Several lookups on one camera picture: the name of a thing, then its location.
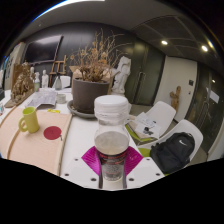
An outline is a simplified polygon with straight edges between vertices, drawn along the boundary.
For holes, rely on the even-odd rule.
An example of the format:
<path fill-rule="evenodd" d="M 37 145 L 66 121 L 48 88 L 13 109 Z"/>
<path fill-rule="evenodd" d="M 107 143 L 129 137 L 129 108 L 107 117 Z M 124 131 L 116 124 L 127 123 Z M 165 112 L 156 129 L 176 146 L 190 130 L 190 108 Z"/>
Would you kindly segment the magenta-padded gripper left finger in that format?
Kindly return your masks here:
<path fill-rule="evenodd" d="M 74 157 L 61 177 L 84 188 L 98 189 L 101 165 L 96 148 L 91 147 L 83 156 Z"/>

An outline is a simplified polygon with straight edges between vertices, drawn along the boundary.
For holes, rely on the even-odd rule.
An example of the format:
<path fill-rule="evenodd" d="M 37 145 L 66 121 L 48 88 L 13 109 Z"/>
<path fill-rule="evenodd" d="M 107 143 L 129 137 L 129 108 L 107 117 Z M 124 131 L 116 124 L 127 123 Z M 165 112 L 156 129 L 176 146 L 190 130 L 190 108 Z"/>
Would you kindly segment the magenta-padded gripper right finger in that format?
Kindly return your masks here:
<path fill-rule="evenodd" d="M 164 174 L 151 157 L 143 157 L 136 149 L 128 147 L 124 161 L 125 189 L 140 188 L 163 177 Z"/>

